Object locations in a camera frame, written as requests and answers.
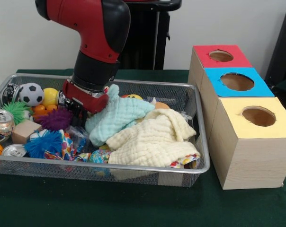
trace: metal basket rim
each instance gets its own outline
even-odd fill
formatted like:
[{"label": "metal basket rim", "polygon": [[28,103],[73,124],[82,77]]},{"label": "metal basket rim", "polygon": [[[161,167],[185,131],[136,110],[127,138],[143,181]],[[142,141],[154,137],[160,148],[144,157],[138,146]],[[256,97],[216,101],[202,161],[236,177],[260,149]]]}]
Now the metal basket rim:
[{"label": "metal basket rim", "polygon": [[[16,73],[8,76],[0,85],[0,92],[5,88],[5,86],[16,77],[37,77],[45,79],[67,79],[69,76],[57,76],[57,75],[43,75],[43,74],[26,74],[26,73]],[[197,116],[198,124],[200,129],[200,136],[202,146],[204,148],[204,167],[202,169],[176,169],[176,168],[165,168],[165,167],[149,167],[149,166],[129,166],[129,165],[116,165],[116,164],[102,164],[102,163],[85,163],[85,162],[71,162],[62,160],[51,160],[51,159],[39,159],[39,158],[29,158],[29,157],[8,157],[0,156],[0,160],[3,161],[15,161],[15,162],[30,162],[30,163],[41,163],[41,164],[51,164],[51,165],[66,165],[66,166],[86,166],[86,167],[96,167],[96,168],[111,168],[111,169],[123,169],[123,170],[137,170],[137,171],[150,171],[150,172],[167,172],[167,173],[179,173],[179,174],[202,174],[205,173],[210,168],[210,157],[206,140],[204,119],[202,114],[202,106],[200,100],[200,94],[197,88],[193,85],[184,83],[167,83],[167,82],[153,82],[153,81],[138,81],[138,80],[115,80],[116,82],[124,83],[136,83],[136,84],[150,84],[150,85],[166,85],[166,86],[181,86],[190,87],[194,90],[196,95],[196,105],[197,105]]]}]

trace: red box top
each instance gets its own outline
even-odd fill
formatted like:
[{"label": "red box top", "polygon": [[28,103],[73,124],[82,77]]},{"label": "red box top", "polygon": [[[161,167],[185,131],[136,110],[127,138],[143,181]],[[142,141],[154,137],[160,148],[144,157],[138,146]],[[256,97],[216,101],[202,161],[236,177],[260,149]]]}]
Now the red box top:
[{"label": "red box top", "polygon": [[194,46],[204,68],[252,68],[237,45]]}]

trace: circular hole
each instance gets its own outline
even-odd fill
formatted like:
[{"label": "circular hole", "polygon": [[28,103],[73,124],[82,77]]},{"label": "circular hole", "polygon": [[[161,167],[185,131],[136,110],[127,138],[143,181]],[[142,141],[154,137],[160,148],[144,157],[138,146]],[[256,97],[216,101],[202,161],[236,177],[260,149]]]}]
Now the circular hole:
[{"label": "circular hole", "polygon": [[209,54],[210,58],[219,62],[228,62],[233,60],[233,56],[227,51],[216,50]]},{"label": "circular hole", "polygon": [[275,114],[260,106],[246,107],[242,115],[257,126],[268,127],[276,122]]},{"label": "circular hole", "polygon": [[238,73],[226,73],[221,76],[221,81],[229,89],[236,91],[248,91],[255,86],[252,79]]}]

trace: light blue cloth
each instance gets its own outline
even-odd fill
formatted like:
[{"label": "light blue cloth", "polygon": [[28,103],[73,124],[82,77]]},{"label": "light blue cloth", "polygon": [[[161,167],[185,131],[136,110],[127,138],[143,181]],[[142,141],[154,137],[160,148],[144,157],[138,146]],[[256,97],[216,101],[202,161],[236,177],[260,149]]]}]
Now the light blue cloth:
[{"label": "light blue cloth", "polygon": [[95,147],[102,146],[110,137],[122,129],[136,124],[152,111],[155,106],[136,98],[120,98],[119,86],[111,85],[108,90],[109,101],[104,110],[86,121],[85,129]]}]

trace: wooden box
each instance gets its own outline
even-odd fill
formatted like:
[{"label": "wooden box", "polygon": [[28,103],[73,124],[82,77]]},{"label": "wooden box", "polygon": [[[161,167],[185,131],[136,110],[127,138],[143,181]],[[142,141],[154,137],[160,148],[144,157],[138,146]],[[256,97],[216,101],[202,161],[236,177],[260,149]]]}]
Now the wooden box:
[{"label": "wooden box", "polygon": [[218,97],[274,97],[264,80],[254,68],[204,69],[200,94],[209,139]]},{"label": "wooden box", "polygon": [[26,144],[29,136],[36,130],[41,130],[42,126],[30,120],[25,120],[18,124],[11,135],[14,144]]},{"label": "wooden box", "polygon": [[219,98],[209,150],[223,189],[281,187],[286,110],[278,98]]},{"label": "wooden box", "polygon": [[188,83],[201,89],[205,68],[251,68],[236,45],[194,46],[191,55]]}]

